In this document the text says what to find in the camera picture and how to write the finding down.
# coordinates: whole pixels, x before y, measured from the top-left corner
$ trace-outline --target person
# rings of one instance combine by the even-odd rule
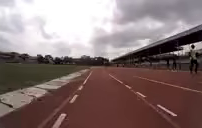
[[[190,73],[193,73],[193,67],[195,65],[195,73],[197,74],[197,69],[198,69],[198,62],[197,62],[197,52],[194,50],[195,46],[192,44],[191,45],[191,50],[190,50]]]
[[[170,67],[169,59],[166,59],[166,66],[167,66],[167,69],[169,69],[169,67]]]
[[[173,57],[173,70],[177,69],[177,63],[176,63],[176,55]]]

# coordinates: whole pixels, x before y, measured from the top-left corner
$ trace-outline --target red running track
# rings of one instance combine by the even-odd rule
[[[0,127],[202,128],[202,74],[93,68],[0,118]]]

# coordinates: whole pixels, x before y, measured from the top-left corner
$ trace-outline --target sky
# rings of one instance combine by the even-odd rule
[[[202,24],[202,0],[0,0],[0,50],[110,59]]]

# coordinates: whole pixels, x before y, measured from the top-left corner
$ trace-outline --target stadium roof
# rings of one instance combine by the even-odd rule
[[[131,56],[151,56],[160,53],[178,51],[181,50],[179,48],[180,46],[200,41],[202,41],[202,25],[198,25],[177,35],[165,38],[143,48],[129,52],[123,56],[113,59],[112,61],[127,59]]]

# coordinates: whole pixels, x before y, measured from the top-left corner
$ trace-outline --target grass field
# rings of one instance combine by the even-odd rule
[[[75,65],[0,64],[0,94],[85,69]]]

